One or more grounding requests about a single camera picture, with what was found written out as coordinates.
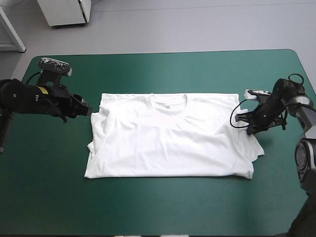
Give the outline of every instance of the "wire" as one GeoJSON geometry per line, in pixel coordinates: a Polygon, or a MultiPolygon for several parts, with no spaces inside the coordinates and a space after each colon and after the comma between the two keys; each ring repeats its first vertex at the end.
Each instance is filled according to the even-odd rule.
{"type": "Polygon", "coordinates": [[[248,124],[248,125],[246,125],[246,126],[237,127],[237,126],[234,126],[234,125],[232,124],[232,116],[233,116],[233,113],[234,113],[235,110],[236,110],[243,102],[245,102],[245,101],[247,101],[247,99],[241,101],[241,102],[233,109],[233,111],[232,111],[232,113],[231,113],[231,117],[230,117],[230,119],[229,119],[229,123],[230,123],[231,126],[234,127],[234,128],[244,128],[244,127],[248,127],[248,126],[251,125],[251,124],[248,124]]]}
{"type": "Polygon", "coordinates": [[[33,77],[35,77],[36,75],[38,75],[38,74],[40,74],[40,73],[41,73],[41,72],[37,72],[37,73],[34,73],[33,75],[31,75],[31,76],[29,77],[29,79],[26,81],[25,85],[27,85],[33,77]]]}
{"type": "Polygon", "coordinates": [[[64,123],[67,123],[66,117],[63,115],[63,113],[60,111],[60,109],[53,102],[51,102],[48,99],[39,99],[39,100],[47,101],[51,105],[51,107],[54,109],[54,111],[58,115],[58,117],[60,117],[64,123]]]}

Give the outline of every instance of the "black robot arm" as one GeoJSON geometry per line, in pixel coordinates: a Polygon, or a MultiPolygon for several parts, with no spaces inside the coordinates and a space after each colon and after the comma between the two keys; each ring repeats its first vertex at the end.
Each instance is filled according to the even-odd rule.
{"type": "Polygon", "coordinates": [[[92,108],[79,95],[72,95],[66,86],[60,84],[62,76],[69,77],[72,69],[68,63],[50,58],[41,58],[42,68],[36,85],[23,84],[17,79],[0,80],[0,154],[7,143],[13,115],[42,114],[76,118],[90,116],[92,108]]]}
{"type": "Polygon", "coordinates": [[[316,236],[316,110],[305,94],[303,82],[301,75],[292,74],[288,79],[279,79],[272,93],[250,90],[248,93],[256,96],[259,105],[252,112],[235,116],[236,121],[249,124],[248,135],[278,125],[285,129],[287,114],[297,118],[304,131],[295,149],[295,161],[301,188],[308,198],[289,231],[278,237],[316,236]],[[302,81],[292,81],[293,75],[299,76],[302,81]]]}

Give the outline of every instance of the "black cable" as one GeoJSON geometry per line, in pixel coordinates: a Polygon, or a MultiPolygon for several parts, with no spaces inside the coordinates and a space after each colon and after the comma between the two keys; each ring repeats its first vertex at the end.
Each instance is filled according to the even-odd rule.
{"type": "Polygon", "coordinates": [[[26,81],[25,85],[27,85],[33,77],[35,77],[36,75],[38,75],[38,74],[40,74],[40,73],[41,73],[41,72],[37,72],[37,73],[34,73],[33,75],[31,75],[31,76],[29,77],[29,79],[26,81]]]}
{"type": "Polygon", "coordinates": [[[229,119],[229,122],[230,122],[231,126],[234,127],[234,128],[244,128],[244,127],[248,127],[248,126],[251,125],[251,124],[248,124],[248,125],[246,125],[246,126],[237,127],[237,126],[234,126],[234,125],[232,124],[232,116],[233,116],[233,113],[234,113],[235,110],[236,110],[243,102],[245,102],[246,100],[247,100],[247,99],[241,101],[241,102],[233,109],[233,111],[232,111],[232,113],[231,113],[231,117],[230,117],[230,119],[229,119]]]}
{"type": "Polygon", "coordinates": [[[304,77],[301,74],[293,73],[293,74],[289,75],[287,78],[289,79],[289,81],[291,81],[293,83],[300,84],[300,85],[304,84],[304,77]],[[293,75],[299,76],[302,79],[302,82],[298,83],[298,82],[295,82],[295,81],[291,80],[291,76],[293,76],[293,75]]]}
{"type": "Polygon", "coordinates": [[[64,123],[67,122],[66,117],[63,115],[63,113],[60,111],[60,109],[53,102],[51,102],[48,99],[39,99],[39,100],[44,100],[44,101],[49,102],[50,105],[52,106],[52,108],[54,109],[54,111],[56,112],[56,114],[58,115],[58,117],[60,117],[64,123]]]}

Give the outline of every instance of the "white cabinet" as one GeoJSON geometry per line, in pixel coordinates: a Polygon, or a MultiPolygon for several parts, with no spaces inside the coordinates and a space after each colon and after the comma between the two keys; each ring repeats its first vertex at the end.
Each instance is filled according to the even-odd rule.
{"type": "Polygon", "coordinates": [[[38,0],[50,26],[89,22],[91,0],[38,0]]]}

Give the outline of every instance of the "white furniture leg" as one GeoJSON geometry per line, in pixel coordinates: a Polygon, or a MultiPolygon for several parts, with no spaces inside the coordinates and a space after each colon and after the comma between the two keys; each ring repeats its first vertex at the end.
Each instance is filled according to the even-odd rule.
{"type": "Polygon", "coordinates": [[[0,51],[8,51],[8,50],[18,50],[19,52],[25,52],[26,48],[22,43],[20,37],[16,33],[13,28],[11,22],[8,17],[4,13],[2,7],[0,6],[0,24],[3,26],[7,34],[13,43],[0,43],[0,51]]]}

